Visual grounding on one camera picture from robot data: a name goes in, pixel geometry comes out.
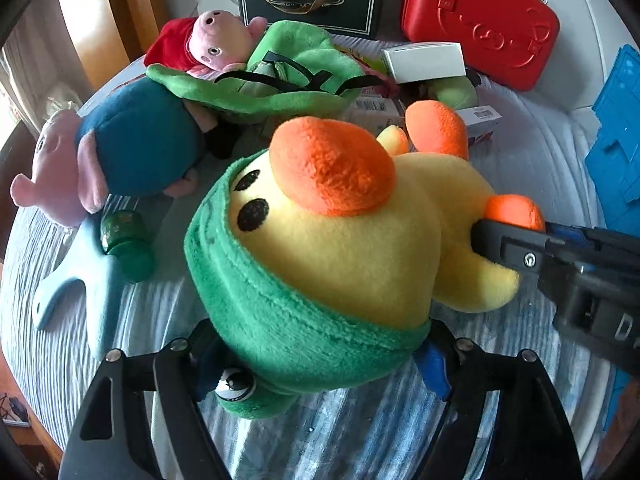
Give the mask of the white barcode box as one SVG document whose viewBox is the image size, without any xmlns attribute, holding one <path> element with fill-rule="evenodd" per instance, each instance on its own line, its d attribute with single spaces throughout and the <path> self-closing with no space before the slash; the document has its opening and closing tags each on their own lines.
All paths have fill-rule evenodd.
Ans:
<svg viewBox="0 0 640 480">
<path fill-rule="evenodd" d="M 469 146 L 490 140 L 502 119 L 490 105 L 462 108 L 457 114 L 465 124 Z"/>
</svg>

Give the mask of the wooden headboard frame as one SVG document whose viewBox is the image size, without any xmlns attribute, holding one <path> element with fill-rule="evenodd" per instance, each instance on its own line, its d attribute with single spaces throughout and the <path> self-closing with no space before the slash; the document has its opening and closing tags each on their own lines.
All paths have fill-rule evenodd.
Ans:
<svg viewBox="0 0 640 480">
<path fill-rule="evenodd" d="M 168 21 L 164 0 L 58 0 L 94 90 L 144 55 Z"/>
</svg>

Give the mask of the pink pig plush blue shirt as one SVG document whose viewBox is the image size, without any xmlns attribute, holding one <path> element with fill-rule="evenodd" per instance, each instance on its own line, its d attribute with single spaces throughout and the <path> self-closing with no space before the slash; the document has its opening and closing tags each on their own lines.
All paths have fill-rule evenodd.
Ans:
<svg viewBox="0 0 640 480">
<path fill-rule="evenodd" d="M 147 76 L 112 91 L 88 115 L 59 110 L 43 125 L 32 172 L 10 186 L 13 203 L 59 226 L 79 226 L 112 195 L 180 197 L 198 185 L 195 166 L 214 114 Z"/>
</svg>

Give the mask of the pink pig plush red dress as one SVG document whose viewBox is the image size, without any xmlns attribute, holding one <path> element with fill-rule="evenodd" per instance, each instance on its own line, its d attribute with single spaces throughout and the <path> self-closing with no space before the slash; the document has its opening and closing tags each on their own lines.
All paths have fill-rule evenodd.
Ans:
<svg viewBox="0 0 640 480">
<path fill-rule="evenodd" d="M 160 30 L 143 64 L 160 64 L 204 79 L 244 70 L 267 27 L 268 21 L 261 16 L 245 25 L 242 18 L 223 10 L 174 18 Z"/>
</svg>

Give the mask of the white small carton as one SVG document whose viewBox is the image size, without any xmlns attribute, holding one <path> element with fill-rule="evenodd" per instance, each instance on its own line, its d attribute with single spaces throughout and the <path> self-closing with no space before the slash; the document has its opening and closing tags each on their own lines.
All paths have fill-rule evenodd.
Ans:
<svg viewBox="0 0 640 480">
<path fill-rule="evenodd" d="M 420 42 L 383 50 L 390 76 L 398 84 L 465 75 L 462 47 L 457 42 Z"/>
</svg>

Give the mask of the green small bottle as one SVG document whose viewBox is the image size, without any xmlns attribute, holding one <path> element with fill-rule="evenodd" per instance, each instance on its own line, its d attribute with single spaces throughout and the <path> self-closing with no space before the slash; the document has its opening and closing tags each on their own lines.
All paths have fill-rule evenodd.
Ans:
<svg viewBox="0 0 640 480">
<path fill-rule="evenodd" d="M 152 278 L 156 267 L 152 237 L 137 211 L 121 209 L 104 216 L 100 240 L 103 251 L 116 259 L 128 283 Z"/>
</svg>

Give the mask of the red toy suitcase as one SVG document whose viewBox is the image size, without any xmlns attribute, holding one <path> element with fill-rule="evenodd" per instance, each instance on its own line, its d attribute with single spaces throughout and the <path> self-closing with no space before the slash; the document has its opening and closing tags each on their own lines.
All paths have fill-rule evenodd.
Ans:
<svg viewBox="0 0 640 480">
<path fill-rule="evenodd" d="M 528 91 L 549 61 L 560 21 L 542 0 L 404 0 L 401 30 L 411 42 L 457 42 L 474 70 Z"/>
</svg>

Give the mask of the green plush frog cape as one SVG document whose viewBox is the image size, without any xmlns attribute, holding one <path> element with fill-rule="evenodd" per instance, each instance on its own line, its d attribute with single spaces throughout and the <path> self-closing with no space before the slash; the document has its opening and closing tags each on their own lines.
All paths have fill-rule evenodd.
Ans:
<svg viewBox="0 0 640 480">
<path fill-rule="evenodd" d="M 337 118 L 363 88 L 383 79 L 367 74 L 338 50 L 324 29 L 294 21 L 272 24 L 244 70 L 229 70 L 213 80 L 153 64 L 146 74 L 180 99 L 193 101 L 241 124 L 270 117 Z"/>
</svg>

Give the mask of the light blue striped bedsheet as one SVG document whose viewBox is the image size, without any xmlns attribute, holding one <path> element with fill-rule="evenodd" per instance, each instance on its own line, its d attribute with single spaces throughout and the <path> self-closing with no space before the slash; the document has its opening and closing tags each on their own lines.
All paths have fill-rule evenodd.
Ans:
<svg viewBox="0 0 640 480">
<path fill-rule="evenodd" d="M 531 197 L 546 219 L 574 226 L 602 223 L 584 167 L 589 139 L 582 125 L 539 93 L 518 93 L 491 81 L 480 98 L 501 122 L 491 140 L 474 146 L 474 167 L 498 192 Z M 205 316 L 191 282 L 182 243 L 203 196 L 227 169 L 205 159 L 198 189 L 173 200 L 113 198 L 112 209 L 135 209 L 154 236 L 157 269 L 122 291 L 114 344 L 130 356 L 160 350 L 190 334 Z M 73 233 L 39 210 L 20 210 L 13 222 L 1 281 L 1 349 L 41 425 L 64 445 L 98 361 L 86 331 L 85 289 L 68 286 L 43 330 L 32 322 L 39 283 L 70 246 Z M 614 368 L 553 329 L 553 304 L 533 282 L 521 284 L 506 307 L 463 314 L 432 310 L 458 336 L 484 350 L 513 356 L 538 353 L 564 406 L 582 468 L 589 469 L 604 434 Z M 407 479 L 442 414 L 413 362 L 357 389 L 303 396 L 285 414 L 258 422 L 229 415 L 209 396 L 203 418 L 232 477 L 237 479 Z"/>
</svg>

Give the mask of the yellow duck plush green hood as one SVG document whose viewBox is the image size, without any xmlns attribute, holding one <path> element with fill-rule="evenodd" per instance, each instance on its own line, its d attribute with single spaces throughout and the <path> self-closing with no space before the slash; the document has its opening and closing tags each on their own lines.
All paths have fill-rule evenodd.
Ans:
<svg viewBox="0 0 640 480">
<path fill-rule="evenodd" d="M 396 370 L 426 341 L 434 302 L 503 307 L 520 277 L 474 252 L 480 220 L 544 229 L 529 197 L 496 192 L 472 166 L 465 124 L 441 102 L 411 104 L 379 134 L 314 116 L 281 124 L 217 180 L 184 238 L 231 353 L 219 405 L 280 415 Z"/>
</svg>

